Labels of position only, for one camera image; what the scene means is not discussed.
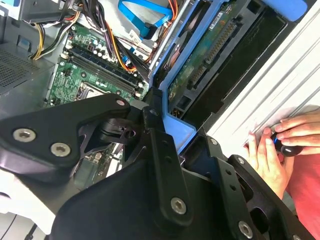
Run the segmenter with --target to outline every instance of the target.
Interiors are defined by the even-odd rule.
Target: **yellow wire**
[[[38,45],[38,49],[37,49],[36,54],[33,59],[36,59],[37,57],[40,56],[43,45],[44,45],[44,38],[43,38],[42,31],[41,31],[39,24],[35,23],[35,27],[38,29],[38,32],[39,32],[39,45]]]
[[[111,40],[112,40],[112,44],[113,44],[113,47],[114,47],[114,51],[115,51],[115,54],[116,54],[116,58],[118,59],[120,65],[127,71],[130,71],[130,72],[135,72],[137,69],[136,67],[133,67],[133,68],[128,68],[123,62],[122,62],[122,59],[120,57],[120,54],[119,54],[119,50],[118,50],[118,47],[116,45],[116,41],[115,41],[115,36],[111,30],[111,28],[109,27],[108,23],[106,22],[105,23],[107,28],[108,28],[108,31],[110,31],[110,35],[111,35]]]

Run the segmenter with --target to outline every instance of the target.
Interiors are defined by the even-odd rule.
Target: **metal frame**
[[[263,128],[282,118],[318,108],[319,24],[317,1],[208,130],[207,134],[220,142],[227,157],[242,153],[249,132],[259,135]]]

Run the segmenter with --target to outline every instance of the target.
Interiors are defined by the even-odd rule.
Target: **orange wire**
[[[172,19],[170,21],[170,23],[172,23],[172,21],[176,19],[176,12],[175,12],[175,9],[174,9],[174,6],[173,6],[171,0],[168,0],[168,2],[170,4],[171,10],[172,10]]]
[[[132,68],[128,68],[124,62],[122,61],[120,55],[119,55],[119,51],[118,51],[118,48],[117,48],[117,45],[116,45],[116,41],[115,41],[115,37],[114,37],[114,34],[112,33],[112,30],[111,28],[109,27],[108,23],[105,22],[106,24],[106,27],[108,28],[108,31],[110,32],[110,35],[111,35],[111,40],[112,40],[112,43],[113,43],[113,47],[114,47],[114,51],[115,51],[115,54],[116,54],[116,58],[118,59],[120,65],[127,71],[130,71],[130,72],[134,72],[137,70],[137,68],[134,66]]]

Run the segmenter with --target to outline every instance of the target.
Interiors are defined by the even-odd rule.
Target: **ventilation grille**
[[[0,48],[0,94],[19,85],[38,70],[37,66]]]

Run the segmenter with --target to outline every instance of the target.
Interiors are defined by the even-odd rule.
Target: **silver bolt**
[[[125,105],[125,102],[121,101],[121,100],[117,100],[116,103],[119,104],[120,106],[124,106]]]
[[[158,116],[158,113],[156,112],[156,110],[154,110],[154,109],[151,108],[149,111],[150,111],[150,113],[152,113],[153,115]]]
[[[245,221],[240,221],[239,224],[240,232],[247,238],[252,239],[254,236],[254,233],[252,232],[250,226]]]
[[[245,160],[243,160],[241,157],[238,157],[239,163],[245,164]]]
[[[28,128],[19,128],[13,132],[13,138],[22,143],[29,143],[36,138],[36,133]]]
[[[218,145],[218,142],[217,142],[215,139],[213,139],[213,138],[211,138],[211,142],[212,142],[214,145]]]
[[[301,238],[297,235],[293,235],[293,240],[301,240]]]
[[[71,148],[63,142],[52,144],[50,150],[51,153],[57,157],[66,157],[71,153]]]
[[[171,199],[171,208],[180,215],[183,215],[187,212],[187,206],[185,202],[178,197],[173,197]]]

